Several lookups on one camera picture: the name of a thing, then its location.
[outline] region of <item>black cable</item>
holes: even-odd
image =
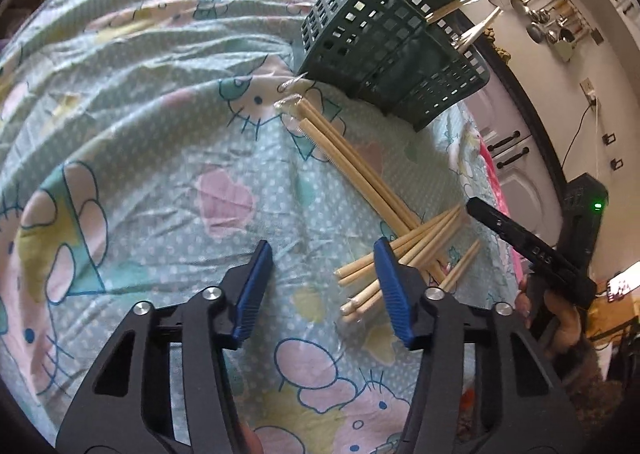
[[[569,148],[566,150],[566,154],[564,155],[564,159],[562,160],[561,168],[564,168],[564,162],[566,161],[566,157],[569,156],[569,151],[571,150],[571,147],[574,145],[574,141],[578,137],[578,134],[580,134],[580,129],[582,128],[582,122],[584,121],[584,117],[587,116],[587,112],[589,112],[590,108],[591,108],[591,105],[584,110],[584,113],[582,113],[582,117],[580,118],[580,125],[578,125],[578,130],[575,132],[574,138],[571,140],[571,143],[569,144]]]

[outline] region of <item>electrical outlet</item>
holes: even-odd
[[[593,87],[593,84],[591,84],[590,79],[585,78],[583,81],[581,81],[580,88],[582,89],[582,92],[584,93],[585,98],[589,102],[589,105],[591,105],[592,107],[595,107],[596,101],[597,101],[596,88]]]

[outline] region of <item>cartoon eye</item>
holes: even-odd
[[[36,339],[36,333],[31,328],[27,328],[24,330],[24,339],[28,344],[33,344],[33,341]]]

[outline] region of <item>blue gripper pad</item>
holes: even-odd
[[[394,333],[402,341],[404,347],[411,349],[416,338],[411,325],[413,304],[409,300],[408,293],[403,285],[402,274],[404,272],[402,270],[413,270],[414,268],[398,264],[398,259],[396,259],[385,237],[381,237],[373,245],[373,258],[376,265],[376,275],[378,275],[380,287],[382,288],[382,296],[385,299],[386,312],[389,313]],[[424,281],[417,270],[415,273],[420,279],[421,293],[424,291]]]
[[[273,253],[267,241],[258,243],[246,267],[249,269],[248,280],[236,304],[236,326],[232,333],[233,338],[239,342],[238,345],[249,338],[254,330],[262,296],[271,276]]]

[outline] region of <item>bundle of chopsticks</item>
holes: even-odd
[[[458,205],[431,221],[421,223],[420,218],[308,100],[294,94],[278,102],[277,107],[300,120],[299,129],[326,154],[329,161],[350,180],[398,236],[391,242],[391,248],[399,262],[416,267],[426,281],[431,276],[439,283],[440,288],[452,290],[480,249],[480,242],[475,241],[447,275],[436,260],[444,246],[460,229],[464,214],[462,208]],[[343,287],[369,280],[369,284],[340,309],[345,322],[357,321],[370,309],[382,305],[382,291],[374,273],[373,253],[338,268],[335,272],[339,278],[338,284]]]

